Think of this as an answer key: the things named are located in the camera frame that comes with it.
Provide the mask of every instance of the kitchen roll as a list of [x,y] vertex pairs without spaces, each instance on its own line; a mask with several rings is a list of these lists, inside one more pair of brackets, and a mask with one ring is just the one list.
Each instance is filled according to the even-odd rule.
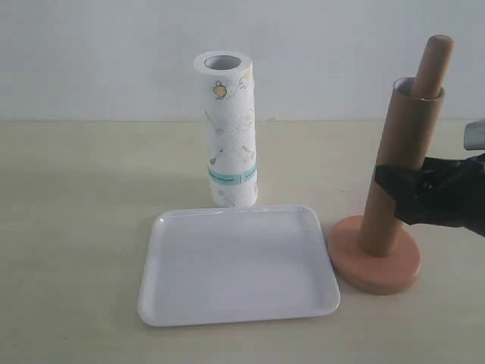
[[238,52],[206,52],[194,61],[207,136],[212,199],[251,206],[258,197],[252,61]]

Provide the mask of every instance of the beige table surface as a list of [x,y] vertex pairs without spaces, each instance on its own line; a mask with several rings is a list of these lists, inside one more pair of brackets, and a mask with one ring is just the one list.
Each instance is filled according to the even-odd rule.
[[[258,204],[311,206],[328,230],[361,213],[382,122],[258,126]],[[464,121],[430,155],[461,158]],[[210,207],[191,123],[0,124],[0,362],[485,362],[485,239],[414,226],[423,268],[406,293],[339,281],[327,317],[150,328],[136,313],[155,216]]]

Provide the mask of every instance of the teal stripe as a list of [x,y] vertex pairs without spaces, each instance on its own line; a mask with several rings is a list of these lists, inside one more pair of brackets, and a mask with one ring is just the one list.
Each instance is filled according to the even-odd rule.
[[256,174],[257,167],[257,163],[255,163],[250,169],[241,174],[219,174],[212,171],[209,167],[207,167],[207,169],[209,176],[211,176],[212,180],[218,184],[222,184],[223,186],[235,186],[237,184],[241,184],[242,182],[251,180],[251,178],[253,178]]

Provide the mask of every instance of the orange base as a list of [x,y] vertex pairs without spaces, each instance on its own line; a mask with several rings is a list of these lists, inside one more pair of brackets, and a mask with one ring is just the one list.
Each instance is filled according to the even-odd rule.
[[369,256],[357,244],[362,218],[346,218],[330,232],[328,253],[336,272],[352,286],[369,293],[393,294],[408,289],[421,267],[421,255],[415,241],[400,230],[396,245],[388,256]]

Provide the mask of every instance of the rectangular tray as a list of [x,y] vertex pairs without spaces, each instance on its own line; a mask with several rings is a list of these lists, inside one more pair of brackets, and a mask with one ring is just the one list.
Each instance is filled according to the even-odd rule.
[[339,302],[309,207],[180,210],[153,224],[138,302],[148,325],[327,315]]

